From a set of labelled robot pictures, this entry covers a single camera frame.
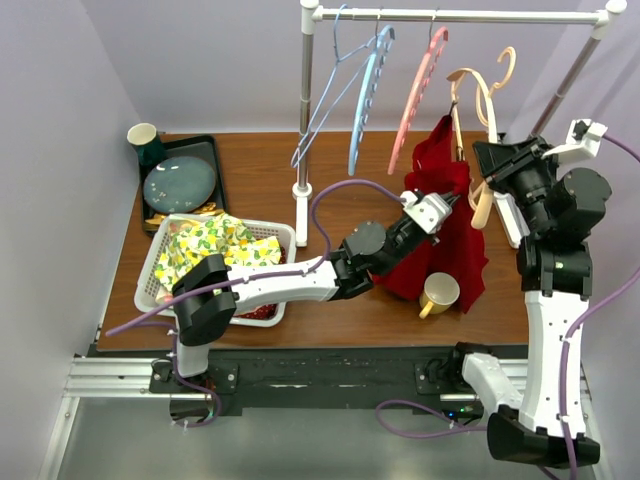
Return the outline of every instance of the gray floor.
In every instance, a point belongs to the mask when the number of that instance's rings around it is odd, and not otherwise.
[[[414,431],[443,422],[409,411],[386,418]],[[388,433],[372,411],[245,410],[189,430],[170,426],[167,400],[88,399],[78,417],[60,479],[523,479],[535,467],[496,462],[485,434],[410,440]],[[580,480],[592,480],[591,469]]]

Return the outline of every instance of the wooden table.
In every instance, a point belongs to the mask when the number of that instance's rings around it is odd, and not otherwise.
[[[357,174],[383,184],[392,191],[403,190],[404,174],[410,169],[413,145],[426,134],[412,132],[407,139],[399,168],[386,174],[395,133],[365,135]],[[167,136],[165,140],[178,136]],[[471,143],[486,138],[482,133],[465,134],[467,157]],[[347,178],[346,163],[350,135],[318,135],[311,154],[310,183],[319,192]],[[289,159],[297,142],[292,133],[216,135],[229,200],[229,212],[239,218],[267,220],[295,226],[295,203],[291,187],[295,171]],[[124,247],[104,318],[103,332],[140,314],[133,304],[136,282],[151,244],[142,232],[140,194],[131,212]],[[360,222],[368,219],[390,225],[398,218],[398,208],[379,193],[366,187],[342,189],[323,200],[319,219],[326,226],[333,246]],[[396,298],[381,287],[347,301],[328,303],[292,302],[284,319],[275,327],[231,326],[218,346],[307,347],[307,346],[393,346],[480,343],[525,343],[527,317],[520,277],[512,250],[495,211],[484,231],[486,292],[467,315],[455,309],[426,320],[418,318],[417,302]],[[310,228],[309,246],[299,249],[296,259],[320,255],[324,246],[318,232]],[[101,335],[99,350],[168,348],[161,328],[133,329],[119,336]]]

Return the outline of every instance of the clothing rack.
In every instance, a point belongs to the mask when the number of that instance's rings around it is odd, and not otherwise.
[[[395,8],[325,8],[319,0],[300,0],[302,7],[302,84],[300,89],[300,138],[309,128],[311,115],[311,67],[313,63],[313,37],[316,23],[323,20],[339,21],[394,21],[429,23],[526,23],[552,25],[591,25],[593,30],[584,47],[569,68],[546,108],[533,126],[531,133],[539,134],[547,125],[563,98],[573,85],[583,67],[604,38],[614,20],[627,7],[625,0],[609,0],[604,10],[596,12],[499,12],[480,10],[434,10]],[[307,140],[303,140],[300,151],[304,151]],[[293,185],[296,199],[296,244],[307,245],[309,199],[313,189],[308,181],[308,152],[301,155],[297,181]]]

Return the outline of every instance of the light blue plastic hanger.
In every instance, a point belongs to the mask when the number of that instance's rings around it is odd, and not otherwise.
[[[353,117],[353,131],[351,132],[351,145],[349,146],[349,175],[356,173],[356,162],[358,161],[358,146],[364,136],[364,127],[369,119],[369,109],[373,105],[373,94],[378,89],[378,81],[382,73],[382,66],[391,44],[396,38],[393,27],[387,25],[380,34],[377,33],[378,24],[376,22],[376,46],[369,58],[367,67],[362,78],[360,87],[360,97],[356,105],[356,112]]]
[[[324,122],[327,120],[327,118],[329,117],[329,114],[331,113],[331,111],[333,110],[333,108],[338,104],[338,102],[342,99],[342,97],[344,96],[344,94],[347,92],[347,90],[349,89],[349,87],[351,87],[351,85],[353,84],[353,82],[355,82],[356,78],[358,78],[358,75],[360,75],[360,72],[371,62],[371,55],[375,54],[375,52],[378,49],[378,42],[380,41],[380,35],[378,35],[377,33],[377,26],[376,26],[376,35],[374,35],[373,37],[371,37],[367,43],[364,43],[362,45],[360,45],[359,47],[355,48],[354,50],[350,51],[349,53],[347,53],[346,55],[344,55],[343,57],[340,57],[340,53],[338,51],[338,21],[340,19],[340,11],[342,11],[343,8],[346,8],[347,4],[344,4],[340,7],[339,11],[338,11],[338,15],[336,15],[336,18],[334,20],[333,23],[333,51],[335,54],[335,64],[333,66],[333,70],[331,72],[331,75],[329,76],[329,80],[327,81],[327,86],[325,87],[324,91],[322,92],[322,95],[320,97],[320,101],[318,102],[318,105],[316,106],[315,110],[313,111],[313,115],[311,116],[311,119],[309,120],[309,128],[307,129],[307,132],[302,136],[302,138],[300,139],[300,141],[298,142],[298,145],[296,147],[296,150],[293,152],[293,156],[291,157],[291,166],[296,168],[298,166],[298,164],[300,163],[300,159],[307,153],[307,151],[309,150],[309,148],[311,147],[311,144],[313,143],[313,141],[316,138],[316,135],[318,135],[318,133],[320,132],[320,130],[322,129],[322,126],[324,125]],[[324,114],[324,116],[322,117],[322,120],[320,120],[320,123],[318,124],[316,131],[314,132],[314,134],[311,136],[311,138],[309,139],[309,142],[307,143],[306,147],[304,148],[304,150],[301,152],[300,151],[300,146],[303,144],[304,141],[307,140],[307,138],[309,138],[309,134],[310,134],[310,130],[311,130],[311,126],[313,125],[313,122],[316,118],[316,116],[318,115],[318,112],[320,111],[320,107],[322,106],[327,93],[329,92],[329,89],[331,88],[331,84],[333,83],[333,80],[335,78],[336,72],[338,70],[338,66],[344,62],[345,60],[347,60],[348,58],[352,57],[353,55],[355,55],[356,53],[358,53],[360,50],[364,50],[364,49],[369,49],[371,48],[371,46],[374,44],[374,42],[376,43],[376,49],[373,51],[373,53],[371,55],[369,55],[364,62],[362,63],[362,65],[358,68],[358,70],[356,71],[356,73],[353,75],[353,77],[351,77],[351,80],[349,80],[349,82],[347,83],[346,87],[344,87],[344,89],[342,90],[342,92],[340,92],[340,94],[338,95],[338,97],[334,100],[334,102],[331,104],[331,106],[329,107],[329,109],[327,110],[327,112]]]

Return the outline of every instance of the beige hanger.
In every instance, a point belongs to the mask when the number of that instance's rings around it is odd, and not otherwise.
[[[476,70],[472,68],[459,68],[454,72],[450,73],[447,77],[447,80],[451,82],[451,102],[453,106],[453,123],[456,129],[456,143],[458,149],[462,151],[462,129],[460,128],[460,117],[458,115],[458,88],[462,83],[467,74],[473,76],[473,78],[478,82],[478,89],[484,99],[484,103],[487,109],[487,117],[488,117],[488,128],[489,128],[489,142],[498,143],[498,129],[496,126],[496,115],[493,109],[493,101],[491,100],[491,95],[489,94],[489,88],[487,87],[487,83],[482,78],[482,75],[478,73]],[[475,198],[480,197],[478,203],[476,204]],[[482,184],[475,190],[471,191],[469,189],[469,204],[471,208],[475,210],[473,214],[473,218],[471,219],[471,226],[475,229],[484,228],[487,224],[487,220],[489,219],[489,213],[491,212],[491,205],[493,204],[493,191],[489,188],[486,182],[482,182]]]
[[[513,70],[516,68],[516,49],[513,47],[505,48],[498,57],[498,63],[502,63],[506,55],[509,55],[509,66],[507,67],[507,73],[505,74],[502,81],[494,82],[494,84],[491,85],[491,88],[489,89],[490,97],[493,97],[493,92],[495,92],[496,90],[500,90],[507,83],[509,83],[509,80],[511,80],[511,75],[513,75]],[[482,111],[482,91],[480,90],[480,85],[478,85],[478,87],[476,88],[476,114],[478,115],[480,123],[482,123],[485,127],[488,127],[489,121]]]

